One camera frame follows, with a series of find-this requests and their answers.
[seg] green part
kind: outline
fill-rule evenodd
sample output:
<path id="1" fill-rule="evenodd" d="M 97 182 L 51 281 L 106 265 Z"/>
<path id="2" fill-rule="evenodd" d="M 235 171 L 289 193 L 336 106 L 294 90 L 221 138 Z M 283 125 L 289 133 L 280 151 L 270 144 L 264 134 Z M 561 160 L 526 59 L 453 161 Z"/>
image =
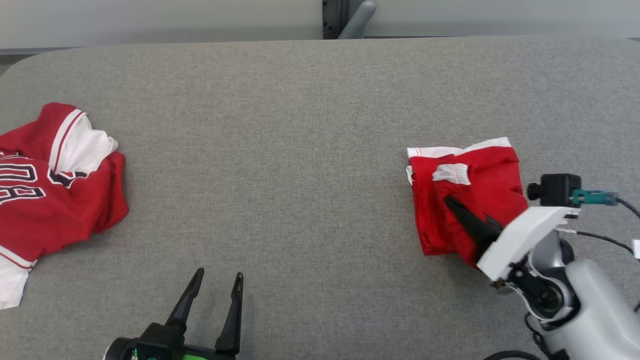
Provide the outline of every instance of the green part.
<path id="1" fill-rule="evenodd" d="M 193 356 L 193 355 L 185 355 L 182 360 L 206 360 L 204 357 Z"/>

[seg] white cable label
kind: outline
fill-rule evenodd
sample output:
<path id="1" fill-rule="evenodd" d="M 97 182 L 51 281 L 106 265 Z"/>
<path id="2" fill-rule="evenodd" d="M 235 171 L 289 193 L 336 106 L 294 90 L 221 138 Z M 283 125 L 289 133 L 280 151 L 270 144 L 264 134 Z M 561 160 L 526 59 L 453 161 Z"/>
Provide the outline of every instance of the white cable label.
<path id="1" fill-rule="evenodd" d="M 634 256 L 640 259 L 640 240 L 634 239 Z"/>

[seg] garment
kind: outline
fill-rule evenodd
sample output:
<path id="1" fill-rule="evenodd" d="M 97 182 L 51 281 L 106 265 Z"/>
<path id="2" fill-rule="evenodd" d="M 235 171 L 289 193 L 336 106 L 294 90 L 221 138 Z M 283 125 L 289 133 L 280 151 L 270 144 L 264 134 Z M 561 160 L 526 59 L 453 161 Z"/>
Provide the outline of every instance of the garment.
<path id="1" fill-rule="evenodd" d="M 58 103 L 0 136 L 0 309 L 18 306 L 38 258 L 126 216 L 117 147 L 86 113 Z"/>
<path id="2" fill-rule="evenodd" d="M 444 199 L 453 196 L 480 219 L 506 226 L 527 209 L 518 157 L 507 138 L 455 147 L 407 148 L 415 221 L 425 255 L 455 252 L 476 266 L 476 244 Z"/>

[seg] red stripe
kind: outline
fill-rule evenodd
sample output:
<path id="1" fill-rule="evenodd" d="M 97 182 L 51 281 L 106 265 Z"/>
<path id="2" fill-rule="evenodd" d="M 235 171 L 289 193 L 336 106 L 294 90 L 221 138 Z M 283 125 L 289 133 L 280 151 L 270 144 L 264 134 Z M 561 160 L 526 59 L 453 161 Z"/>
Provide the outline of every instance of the red stripe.
<path id="1" fill-rule="evenodd" d="M 23 269 L 25 269 L 25 270 L 29 270 L 30 268 L 33 268 L 33 265 L 31 265 L 31 266 L 24 266 L 24 265 L 20 265 L 20 264 L 16 263 L 12 258 L 9 258 L 7 255 L 4 255 L 2 252 L 0 252 L 0 256 L 2 256 L 3 258 L 5 258 L 5 259 L 7 259 L 7 260 L 11 261 L 12 263 L 16 264 L 16 266 L 21 267 L 21 268 L 23 268 Z"/>
<path id="2" fill-rule="evenodd" d="M 65 131 L 65 134 L 62 136 L 62 140 L 60 140 L 60 146 L 58 147 L 58 155 L 56 156 L 56 164 L 55 166 L 53 166 L 53 172 L 56 172 L 58 169 L 58 160 L 60 160 L 60 153 L 62 152 L 62 145 L 65 143 L 65 139 L 67 138 L 67 135 L 69 134 L 69 129 L 71 129 L 71 127 L 76 123 L 76 120 L 82 115 L 84 114 L 83 112 L 80 112 L 75 119 L 71 122 L 71 124 L 69 124 L 69 126 L 67 127 L 67 130 Z"/>

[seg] red and white jersey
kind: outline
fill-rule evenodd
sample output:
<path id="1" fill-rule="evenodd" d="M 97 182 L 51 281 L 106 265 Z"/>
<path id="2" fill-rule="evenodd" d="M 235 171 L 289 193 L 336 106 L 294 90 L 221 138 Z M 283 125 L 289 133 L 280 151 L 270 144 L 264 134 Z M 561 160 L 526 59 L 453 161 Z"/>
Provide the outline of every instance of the red and white jersey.
<path id="1" fill-rule="evenodd" d="M 86 113 L 54 102 L 0 136 L 0 309 L 18 306 L 38 258 L 126 216 L 117 147 Z"/>

